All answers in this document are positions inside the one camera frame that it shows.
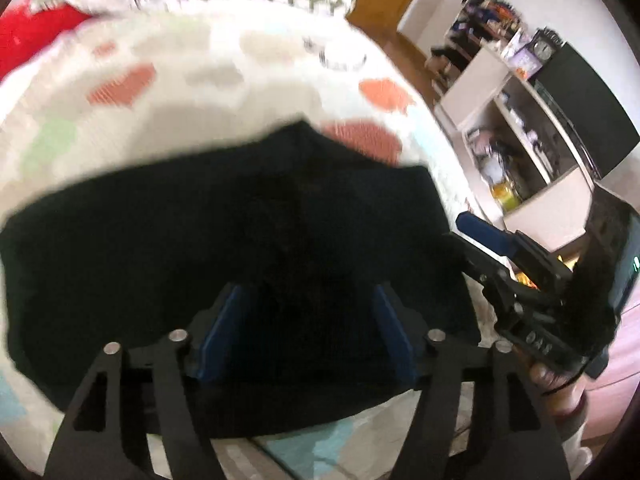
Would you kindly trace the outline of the right forearm white sleeve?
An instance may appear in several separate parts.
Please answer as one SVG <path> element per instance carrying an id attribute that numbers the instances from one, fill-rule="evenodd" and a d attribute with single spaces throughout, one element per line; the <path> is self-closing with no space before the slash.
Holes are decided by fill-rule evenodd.
<path id="1" fill-rule="evenodd" d="M 590 448 L 582 445 L 588 408 L 588 396 L 584 393 L 574 411 L 555 419 L 556 429 L 559 431 L 562 449 L 572 479 L 578 479 L 593 459 Z"/>

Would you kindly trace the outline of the right hand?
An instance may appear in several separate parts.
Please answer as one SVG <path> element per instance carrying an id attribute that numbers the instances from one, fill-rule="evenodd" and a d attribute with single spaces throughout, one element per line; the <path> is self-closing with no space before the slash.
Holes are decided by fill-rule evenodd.
<path id="1" fill-rule="evenodd" d="M 514 351 L 524 363 L 530 380 L 544 392 L 544 402 L 552 415 L 564 416 L 577 410 L 586 388 L 585 376 L 573 380 L 570 376 L 557 375 L 518 347 Z"/>

